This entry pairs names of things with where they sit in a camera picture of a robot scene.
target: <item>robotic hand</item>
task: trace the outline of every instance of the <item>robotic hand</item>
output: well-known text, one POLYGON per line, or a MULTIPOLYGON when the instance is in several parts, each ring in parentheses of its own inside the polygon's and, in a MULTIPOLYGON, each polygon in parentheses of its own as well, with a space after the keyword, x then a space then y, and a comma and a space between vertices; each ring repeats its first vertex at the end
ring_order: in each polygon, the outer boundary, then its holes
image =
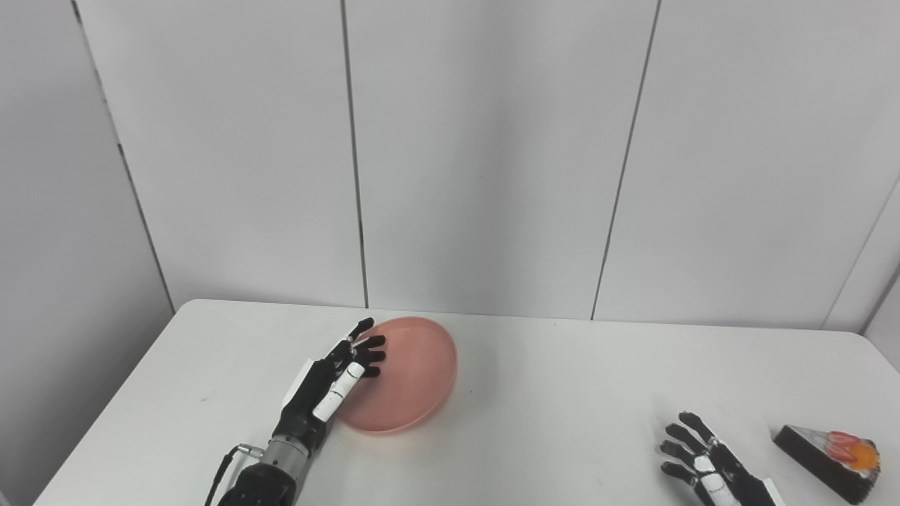
POLYGON ((325 442, 329 420, 340 403, 364 377, 381 373, 373 366, 385 359, 374 350, 385 343, 384 336, 357 338, 374 325, 366 318, 341 339, 321 360, 308 361, 301 370, 300 385, 282 409, 268 447, 237 445, 222 459, 205 506, 210 506, 216 488, 235 453, 259 459, 240 472, 234 487, 225 492, 219 506, 292 506, 300 494, 302 478, 325 442))
POLYGON ((696 414, 679 415, 691 432, 677 423, 666 427, 666 434, 687 447, 666 440, 660 450, 685 465, 664 462, 662 471, 693 487, 706 506, 783 506, 784 502, 771 480, 763 482, 750 474, 730 449, 712 433, 696 414))

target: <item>white wall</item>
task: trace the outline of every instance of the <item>white wall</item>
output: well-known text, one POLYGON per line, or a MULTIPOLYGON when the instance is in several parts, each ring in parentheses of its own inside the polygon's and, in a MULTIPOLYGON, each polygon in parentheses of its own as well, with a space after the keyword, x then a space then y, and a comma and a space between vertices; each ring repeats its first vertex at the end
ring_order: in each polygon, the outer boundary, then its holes
POLYGON ((0 3, 0 76, 0 489, 24 506, 172 313, 69 2, 0 3))
POLYGON ((348 0, 374 307, 589 319, 655 0, 348 0))
POLYGON ((175 307, 364 305, 338 0, 79 5, 175 307))
POLYGON ((897 3, 662 2, 620 193, 656 2, 346 3, 366 276, 340 2, 83 1, 176 305, 860 330, 900 260, 897 3))
POLYGON ((900 174, 898 28, 891 0, 663 2, 596 317, 821 328, 900 174))
POLYGON ((900 278, 897 276, 866 328, 866 337, 872 340, 894 368, 900 370, 900 278))

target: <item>pink plate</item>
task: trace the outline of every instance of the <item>pink plate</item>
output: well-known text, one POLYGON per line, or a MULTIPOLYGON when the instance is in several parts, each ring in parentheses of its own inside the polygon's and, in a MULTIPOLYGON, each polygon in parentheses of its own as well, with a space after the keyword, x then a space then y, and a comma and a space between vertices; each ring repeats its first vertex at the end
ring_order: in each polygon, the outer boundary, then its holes
POLYGON ((360 381, 337 416, 353 429, 390 434, 423 421, 441 406, 456 379, 456 345, 444 327, 426 318, 398 318, 364 336, 384 334, 382 374, 360 381))

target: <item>white table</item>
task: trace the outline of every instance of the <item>white table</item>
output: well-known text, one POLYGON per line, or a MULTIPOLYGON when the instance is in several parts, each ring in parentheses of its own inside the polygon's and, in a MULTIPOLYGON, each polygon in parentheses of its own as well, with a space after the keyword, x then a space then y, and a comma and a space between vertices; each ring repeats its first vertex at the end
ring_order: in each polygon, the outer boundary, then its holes
POLYGON ((393 436, 338 424, 300 505, 698 506, 655 449, 682 410, 788 506, 846 502, 770 442, 784 423, 874 439, 883 472, 866 504, 900 498, 900 374, 855 334, 204 300, 182 307, 37 506, 201 506, 222 454, 266 444, 306 357, 366 315, 410 314, 455 338, 450 400, 393 436))

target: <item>panel seam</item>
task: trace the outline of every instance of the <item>panel seam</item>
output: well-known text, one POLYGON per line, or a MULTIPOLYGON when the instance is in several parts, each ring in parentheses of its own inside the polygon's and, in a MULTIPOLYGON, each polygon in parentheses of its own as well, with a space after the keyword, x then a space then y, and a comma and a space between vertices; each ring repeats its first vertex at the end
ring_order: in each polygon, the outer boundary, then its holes
POLYGON ((900 266, 897 266, 897 269, 894 271, 894 274, 891 276, 890 280, 887 281, 887 288, 878 297, 877 302, 875 302, 875 307, 872 308, 872 313, 868 316, 866 321, 862 324, 862 329, 859 330, 859 334, 861 336, 865 336, 869 332, 869 327, 872 325, 872 321, 875 320, 875 317, 881 312, 881 306, 885 304, 885 300, 891 294, 894 289, 900 290, 897 288, 896 283, 897 279, 900 279, 900 266))
POLYGON ((590 310, 590 318, 593 320, 597 314, 597 301, 600 297, 600 284, 603 283, 603 275, 607 268, 607 259, 609 257, 609 244, 613 238, 613 226, 616 224, 616 213, 618 211, 619 198, 622 195, 622 182, 625 180, 625 170, 628 165, 628 154, 631 152, 631 141, 635 135, 635 124, 637 123, 637 112, 641 107, 641 96, 644 94, 644 81, 647 78, 647 68, 650 65, 650 53, 653 50, 653 37, 656 35, 656 23, 660 19, 660 8, 662 0, 656 1, 656 11, 653 13, 653 24, 650 28, 650 39, 647 41, 647 52, 643 57, 643 69, 641 70, 641 81, 637 87, 637 97, 634 100, 634 112, 631 116, 631 126, 628 128, 628 140, 625 142, 625 155, 622 158, 622 168, 619 170, 618 184, 616 185, 616 198, 613 200, 613 212, 609 215, 609 228, 607 229, 607 240, 603 247, 603 258, 600 261, 600 274, 597 278, 597 290, 594 292, 594 306, 590 310))
MULTIPOLYGON (((878 210, 878 215, 872 222, 872 226, 869 227, 868 234, 866 234, 866 238, 862 241, 862 246, 859 248, 859 252, 857 253, 856 258, 853 259, 853 264, 850 266, 850 272, 848 272, 847 276, 844 277, 841 288, 838 290, 837 295, 834 297, 834 301, 832 302, 831 307, 828 308, 828 312, 825 314, 825 319, 822 320, 822 326, 820 327, 820 329, 824 330, 825 325, 828 324, 828 320, 831 319, 834 308, 838 305, 838 301, 840 301, 844 289, 847 288, 847 283, 850 282, 850 278, 853 277, 853 271, 856 270, 856 265, 860 262, 860 258, 862 258, 863 252, 866 251, 866 246, 869 245, 869 241, 872 239, 872 235, 875 233, 875 229, 878 227, 878 222, 881 221, 881 216, 884 215, 885 209, 887 209, 887 204, 890 203, 891 198, 896 194, 898 183, 900 183, 900 172, 898 172, 897 176, 894 178, 894 185, 891 186, 891 191, 887 193, 887 198, 885 198, 885 201, 881 204, 881 209, 878 210)), ((862 328, 859 329, 859 332, 862 332, 869 326, 872 316, 874 316, 875 312, 878 310, 878 306, 881 305, 884 297, 887 296, 887 291, 890 291, 890 285, 887 286, 885 293, 881 295, 878 302, 875 304, 875 307, 872 308, 872 314, 869 315, 868 319, 863 323, 862 328)))
POLYGON ((166 301, 168 302, 169 310, 172 311, 172 314, 175 314, 176 311, 175 305, 172 302, 172 293, 169 291, 168 283, 166 282, 166 276, 163 274, 163 267, 159 263, 159 254, 157 253, 157 247, 155 244, 153 244, 153 237, 150 235, 150 228, 147 225, 147 217, 144 214, 144 207, 140 203, 140 197, 138 197, 138 188, 134 185, 134 177, 131 175, 131 168, 128 166, 128 160, 125 158, 125 148, 122 146, 122 139, 119 137, 119 132, 115 127, 113 111, 110 110, 109 100, 107 100, 106 98, 104 84, 100 78, 100 70, 97 69, 97 62, 94 60, 94 53, 91 52, 91 43, 87 39, 85 24, 82 22, 81 18, 81 10, 78 8, 78 3, 76 2, 76 0, 71 0, 71 3, 73 15, 78 22, 78 29, 81 32, 82 42, 85 44, 88 61, 91 64, 91 69, 94 71, 94 79, 97 83, 97 89, 100 91, 100 98, 103 102, 103 109, 106 111, 106 118, 110 124, 110 128, 112 129, 112 136, 115 139, 116 149, 119 151, 119 158, 121 158, 122 167, 125 169, 125 176, 128 178, 128 185, 131 188, 131 196, 132 198, 134 198, 134 203, 138 208, 140 224, 144 228, 144 234, 147 236, 147 243, 150 246, 150 253, 153 255, 153 263, 156 265, 157 273, 159 274, 159 281, 163 285, 163 291, 166 292, 166 301))
POLYGON ((369 282, 365 270, 365 235, 363 233, 363 199, 359 185, 359 158, 356 154, 356 112, 353 106, 353 78, 350 73, 350 37, 347 29, 347 2, 340 0, 341 33, 344 42, 344 73, 346 75, 346 101, 350 120, 350 151, 353 157, 353 183, 356 197, 356 223, 359 229, 359 261, 363 275, 363 301, 369 309, 369 282))

